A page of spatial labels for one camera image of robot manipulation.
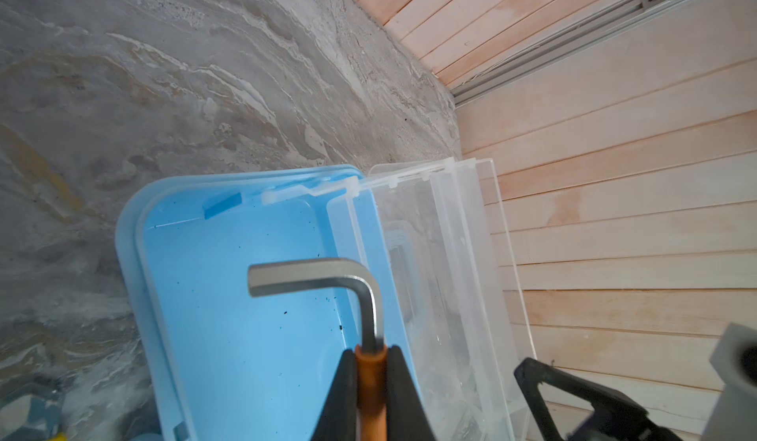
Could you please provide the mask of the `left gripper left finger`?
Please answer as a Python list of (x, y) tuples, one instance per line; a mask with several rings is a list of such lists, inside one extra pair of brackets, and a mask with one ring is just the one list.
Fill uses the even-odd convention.
[(358, 364), (345, 350), (327, 394), (311, 441), (356, 441), (358, 438)]

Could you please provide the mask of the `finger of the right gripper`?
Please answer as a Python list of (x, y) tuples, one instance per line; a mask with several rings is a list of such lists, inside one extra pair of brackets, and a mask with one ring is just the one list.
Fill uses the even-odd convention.
[(518, 365), (514, 376), (545, 440), (560, 440), (562, 435), (540, 393), (542, 385), (568, 393), (593, 408), (591, 415), (568, 434), (570, 440), (681, 440), (672, 430), (652, 422), (646, 409), (617, 390), (530, 357)]

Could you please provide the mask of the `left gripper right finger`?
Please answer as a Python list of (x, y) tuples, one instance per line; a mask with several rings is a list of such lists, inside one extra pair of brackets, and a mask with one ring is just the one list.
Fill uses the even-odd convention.
[(388, 441), (436, 441), (399, 346), (388, 349), (386, 439)]

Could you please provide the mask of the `blue plastic tool box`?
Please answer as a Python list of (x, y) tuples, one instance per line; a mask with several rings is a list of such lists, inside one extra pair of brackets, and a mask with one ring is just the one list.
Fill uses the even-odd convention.
[(360, 342), (354, 292), (252, 297), (253, 265), (342, 258), (376, 279), (440, 440), (522, 440), (514, 371), (530, 323), (490, 159), (350, 165), (154, 182), (116, 250), (162, 440), (307, 440), (338, 360)]

